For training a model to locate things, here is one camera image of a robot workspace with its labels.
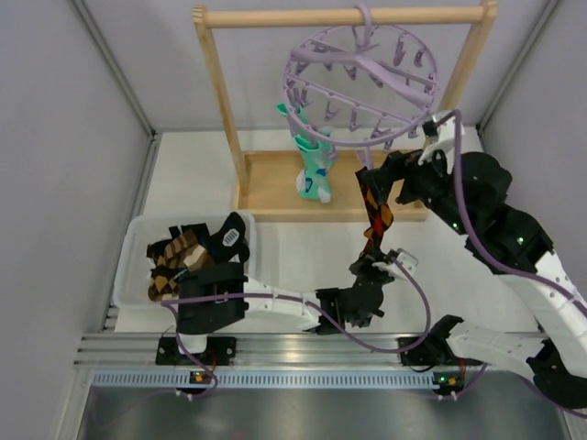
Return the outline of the brown argyle sock in basket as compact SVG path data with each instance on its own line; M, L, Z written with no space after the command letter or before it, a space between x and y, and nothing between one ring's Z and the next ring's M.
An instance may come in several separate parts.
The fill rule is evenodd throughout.
M164 266L154 268L150 273L148 296L154 302L179 298L179 278L183 268L170 269Z

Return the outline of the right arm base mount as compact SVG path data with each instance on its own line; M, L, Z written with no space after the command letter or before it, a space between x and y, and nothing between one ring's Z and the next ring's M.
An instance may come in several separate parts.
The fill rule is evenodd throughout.
M410 368L412 371L424 373L431 370L434 366L431 364L431 355L425 344L421 344L409 350L406 348L417 340L416 336L400 337L397 342L400 348L404 348L399 356L403 366Z

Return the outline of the black red argyle sock in basket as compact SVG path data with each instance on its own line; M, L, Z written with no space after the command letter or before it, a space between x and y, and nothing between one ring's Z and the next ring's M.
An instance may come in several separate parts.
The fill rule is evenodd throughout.
M155 243L149 244L147 246L146 256L150 259L156 266L162 265L165 263L165 248L169 244L169 239L164 239L157 241Z

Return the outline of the purple round clip hanger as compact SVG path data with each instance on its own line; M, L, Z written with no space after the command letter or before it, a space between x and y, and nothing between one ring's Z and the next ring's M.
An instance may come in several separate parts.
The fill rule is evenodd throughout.
M421 38L377 25L367 6L355 7L362 25L324 28L290 50L282 103L298 127L336 149L334 161L343 147L367 162L370 147L415 137L432 110L438 72Z

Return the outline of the brown striped sock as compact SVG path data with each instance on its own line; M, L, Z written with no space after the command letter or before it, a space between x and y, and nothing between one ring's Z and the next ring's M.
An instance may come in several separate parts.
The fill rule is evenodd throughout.
M171 239L155 258L155 262L169 269L190 271L211 267L214 264L209 252L192 231Z

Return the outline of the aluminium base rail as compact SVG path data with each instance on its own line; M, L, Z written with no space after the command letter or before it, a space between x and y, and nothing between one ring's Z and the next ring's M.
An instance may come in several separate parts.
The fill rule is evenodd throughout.
M87 334L74 357L76 367L155 367L159 339L173 334ZM236 368L334 369L401 366L399 354L372 352L343 335L240 334Z

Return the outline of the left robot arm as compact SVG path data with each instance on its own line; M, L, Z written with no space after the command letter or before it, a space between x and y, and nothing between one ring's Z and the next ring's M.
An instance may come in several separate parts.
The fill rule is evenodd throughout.
M393 263L383 254L365 255L350 266L355 280L348 288L309 293L287 291L255 280L237 262L222 263L183 275L176 331L182 353L202 354L207 337L246 318L268 319L302 332L329 336L347 325L367 327L382 317L382 287L395 279Z

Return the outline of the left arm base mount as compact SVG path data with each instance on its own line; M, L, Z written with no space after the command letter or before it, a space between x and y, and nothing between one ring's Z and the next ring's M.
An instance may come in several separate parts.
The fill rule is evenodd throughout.
M194 354L200 362L208 367L227 367L233 364L237 354L237 339L229 336L211 336L207 338L207 345L203 354ZM159 339L155 364L158 366L188 366L193 365L185 354L180 352L176 338L163 336Z

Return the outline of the white plastic basket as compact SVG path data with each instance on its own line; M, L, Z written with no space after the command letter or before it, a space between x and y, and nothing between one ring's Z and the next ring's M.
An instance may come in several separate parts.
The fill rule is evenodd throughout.
M134 218L128 226L117 265L113 288L116 307L129 310L153 310L158 307L148 297L150 271L155 268L147 257L149 244L169 238L172 226L205 223L214 234L227 216L227 211L221 211L210 214L142 214Z

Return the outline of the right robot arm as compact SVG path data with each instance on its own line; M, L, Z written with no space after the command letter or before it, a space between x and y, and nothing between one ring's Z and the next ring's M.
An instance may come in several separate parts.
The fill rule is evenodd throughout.
M586 301L562 266L553 242L530 214L506 201L512 175L492 156L422 150L390 153L361 170L368 199L383 204L402 182L396 201L421 202L466 238L465 248L515 292L545 337L513 336L443 316L424 343L439 358L466 358L505 369L532 383L570 412L586 408Z

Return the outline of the black sport sock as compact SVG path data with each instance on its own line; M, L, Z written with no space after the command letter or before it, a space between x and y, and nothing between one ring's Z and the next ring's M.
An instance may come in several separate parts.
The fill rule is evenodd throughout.
M209 230L205 223L190 224L190 225L174 225L168 228L171 238L176 238L180 235L188 233L193 234L198 240L207 238Z
M236 261L246 263L250 257L247 227L240 214L228 215L220 229L205 241L205 248L216 264Z

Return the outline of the wooden hanger rack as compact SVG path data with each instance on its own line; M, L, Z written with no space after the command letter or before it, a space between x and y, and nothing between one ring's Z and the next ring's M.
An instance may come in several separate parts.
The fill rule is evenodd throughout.
M436 98L428 116L434 110L454 108L493 27L498 13L497 3L483 1L477 6L376 7L369 10L377 25L394 25L408 30L411 26L420 25L468 27L468 35L447 85L441 86L438 82ZM355 6L346 9L209 11L205 5L199 5L194 8L193 20L237 174L235 202L238 209L250 211L263 222L361 220L360 195L352 188L353 167L363 162L356 150L337 149L337 158L327 175L332 194L329 203L305 200L298 194L295 182L304 164L297 149L243 150L214 38L215 31L222 28L312 27L318 32L333 26L360 26L363 23L360 11ZM373 161L372 147L369 149L369 160L363 163Z

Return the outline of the black red argyle sock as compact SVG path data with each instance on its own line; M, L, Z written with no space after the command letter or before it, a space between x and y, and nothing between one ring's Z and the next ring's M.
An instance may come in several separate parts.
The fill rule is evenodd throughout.
M367 183L368 169L362 167L355 175L360 187L360 193L365 205L366 213L370 223L370 227L366 229L363 235L367 238L366 245L361 251L361 256L376 254L381 251L381 244L385 232L393 224L393 213L388 203L378 203L372 194L372 191Z
M155 243L149 244L147 246L146 256L150 259L156 266L162 265L165 263L165 248L169 244L169 239L164 239L157 241Z

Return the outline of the mint green sock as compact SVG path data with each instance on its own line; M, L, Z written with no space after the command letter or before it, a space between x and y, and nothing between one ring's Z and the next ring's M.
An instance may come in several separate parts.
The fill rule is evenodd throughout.
M323 140L317 140L310 137L303 129L297 126L290 118L288 109L285 103L278 103L276 105L277 112L282 115L288 122L290 134L294 139L301 140L304 147L307 149L319 149L327 157L333 158L336 149L329 143Z
M296 177L298 194L305 200L328 204L332 194L327 175L334 163L334 147L324 141L313 143L301 135L296 135L293 140L304 164Z

